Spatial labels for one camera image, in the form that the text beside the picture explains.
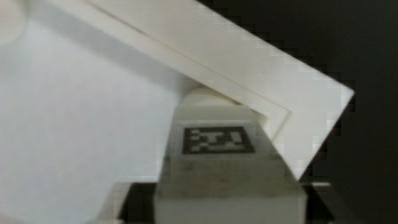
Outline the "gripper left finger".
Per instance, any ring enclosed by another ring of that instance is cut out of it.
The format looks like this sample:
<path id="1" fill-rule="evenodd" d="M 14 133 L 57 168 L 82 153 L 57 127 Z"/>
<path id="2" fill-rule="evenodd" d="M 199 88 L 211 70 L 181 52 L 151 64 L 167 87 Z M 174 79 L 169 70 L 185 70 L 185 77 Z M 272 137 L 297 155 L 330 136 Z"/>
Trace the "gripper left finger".
<path id="1" fill-rule="evenodd" d="M 99 211 L 99 224 L 155 224 L 153 182 L 117 183 Z"/>

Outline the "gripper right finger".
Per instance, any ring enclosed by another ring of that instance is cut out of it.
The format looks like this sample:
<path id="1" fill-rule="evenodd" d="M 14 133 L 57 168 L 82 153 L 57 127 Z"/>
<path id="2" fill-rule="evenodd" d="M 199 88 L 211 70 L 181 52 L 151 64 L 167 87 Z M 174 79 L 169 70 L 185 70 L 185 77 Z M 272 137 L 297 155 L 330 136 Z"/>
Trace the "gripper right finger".
<path id="1" fill-rule="evenodd" d="M 307 193 L 306 224 L 355 224 L 355 216 L 327 182 L 302 184 Z"/>

